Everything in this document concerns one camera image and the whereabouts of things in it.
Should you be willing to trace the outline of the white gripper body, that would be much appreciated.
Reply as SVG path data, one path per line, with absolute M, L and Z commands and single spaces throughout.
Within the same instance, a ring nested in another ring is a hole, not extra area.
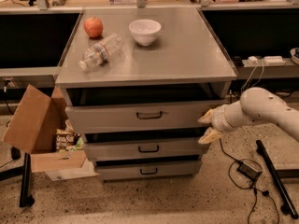
M 219 132 L 229 133 L 235 130 L 233 119 L 237 114 L 235 105 L 221 105 L 212 110 L 212 127 Z

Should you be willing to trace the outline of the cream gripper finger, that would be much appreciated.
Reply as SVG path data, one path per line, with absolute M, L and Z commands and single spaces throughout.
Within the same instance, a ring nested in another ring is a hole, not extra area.
M 214 110 L 209 109 L 204 116 L 199 118 L 197 121 L 201 124 L 210 124 L 212 122 L 212 117 L 213 117 Z
M 206 129 L 204 135 L 199 138 L 198 143 L 201 145 L 209 144 L 211 142 L 219 140 L 221 137 L 221 132 L 217 131 L 212 127 L 209 127 Z

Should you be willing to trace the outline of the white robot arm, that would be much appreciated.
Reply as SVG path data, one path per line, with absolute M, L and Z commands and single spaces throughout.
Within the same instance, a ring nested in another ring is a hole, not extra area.
M 208 125 L 199 144 L 208 144 L 243 126 L 272 123 L 299 141 L 299 111 L 274 93 L 259 87 L 244 91 L 237 102 L 209 109 L 199 123 Z

